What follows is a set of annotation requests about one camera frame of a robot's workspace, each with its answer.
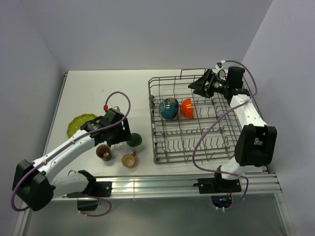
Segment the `mint green cup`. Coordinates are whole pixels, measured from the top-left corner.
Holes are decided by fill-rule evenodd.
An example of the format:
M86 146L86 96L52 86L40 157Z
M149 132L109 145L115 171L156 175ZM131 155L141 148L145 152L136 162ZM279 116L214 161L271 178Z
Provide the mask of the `mint green cup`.
M138 133L131 133L131 139L126 144L132 152L139 153L143 149L143 139Z

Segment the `orange bowl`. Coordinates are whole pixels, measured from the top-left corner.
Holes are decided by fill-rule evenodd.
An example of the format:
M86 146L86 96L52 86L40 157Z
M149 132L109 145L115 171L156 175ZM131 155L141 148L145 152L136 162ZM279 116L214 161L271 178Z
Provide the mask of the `orange bowl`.
M193 107L192 107L192 102L190 98L182 101L180 105L180 112L186 118L189 118L189 119L193 118Z

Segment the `blue bowl beige inside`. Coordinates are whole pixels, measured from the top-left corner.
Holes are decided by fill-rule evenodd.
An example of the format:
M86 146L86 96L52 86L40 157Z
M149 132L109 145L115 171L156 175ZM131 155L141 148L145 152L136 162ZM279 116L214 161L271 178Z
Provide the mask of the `blue bowl beige inside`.
M158 111L165 120L174 120L178 114L179 102L175 98L166 98L158 105Z

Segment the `clear drinking glass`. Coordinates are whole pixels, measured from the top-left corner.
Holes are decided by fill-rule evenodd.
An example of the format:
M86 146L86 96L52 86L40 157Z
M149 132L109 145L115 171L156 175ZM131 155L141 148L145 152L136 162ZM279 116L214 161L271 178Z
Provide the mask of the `clear drinking glass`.
M119 143L114 145L114 152L116 154L124 156L125 154L129 153L129 147L125 143Z

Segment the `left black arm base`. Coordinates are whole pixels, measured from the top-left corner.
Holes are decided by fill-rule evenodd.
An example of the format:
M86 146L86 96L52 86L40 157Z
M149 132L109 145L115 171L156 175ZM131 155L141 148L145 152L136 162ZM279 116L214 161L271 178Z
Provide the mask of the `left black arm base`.
M92 197L110 197L112 191L111 181L96 181L89 183L85 190L82 192L73 192L67 194L68 198L79 198L84 196Z

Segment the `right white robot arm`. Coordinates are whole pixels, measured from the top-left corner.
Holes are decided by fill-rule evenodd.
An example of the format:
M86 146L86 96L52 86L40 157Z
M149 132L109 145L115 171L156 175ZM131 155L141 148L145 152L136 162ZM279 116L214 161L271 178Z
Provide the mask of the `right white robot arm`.
M215 123L219 123L229 113L234 112L242 128L234 148L234 157L214 171L213 186L217 191L225 191L230 181L241 177L249 166L261 167L271 163L277 138L277 130L269 126L257 111L253 98L255 93L243 87L243 75L249 70L243 66L231 66L224 79L220 78L222 68L208 69L188 88L204 98L221 94L229 104Z

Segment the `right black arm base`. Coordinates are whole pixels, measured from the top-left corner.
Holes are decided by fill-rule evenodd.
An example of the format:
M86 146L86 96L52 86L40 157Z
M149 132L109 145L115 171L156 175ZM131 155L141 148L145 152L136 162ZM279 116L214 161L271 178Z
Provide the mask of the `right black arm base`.
M238 179L225 180L211 178L199 178L193 187L198 187L200 194L216 194L216 193L239 193L242 191L241 184Z

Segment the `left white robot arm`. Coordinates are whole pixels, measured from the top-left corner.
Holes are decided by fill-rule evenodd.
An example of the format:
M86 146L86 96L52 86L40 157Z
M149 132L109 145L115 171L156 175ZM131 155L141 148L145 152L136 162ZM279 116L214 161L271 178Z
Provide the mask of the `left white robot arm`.
M33 211L43 209L62 195L91 196L96 190L96 178L86 170L59 177L59 172L84 152L106 143L108 146L131 139L127 116L116 108L85 123L63 144L50 153L29 162L21 161L15 171L11 207L15 211L18 196Z

